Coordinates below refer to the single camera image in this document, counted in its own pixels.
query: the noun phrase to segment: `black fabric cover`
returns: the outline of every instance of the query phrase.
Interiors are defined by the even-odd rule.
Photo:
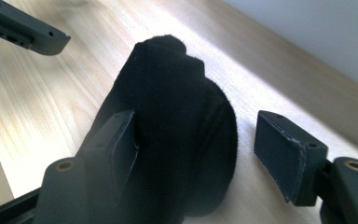
[[[234,111],[203,62],[171,35],[136,44],[77,156],[129,109],[140,151],[112,223],[182,223],[212,212],[233,176],[238,137]]]

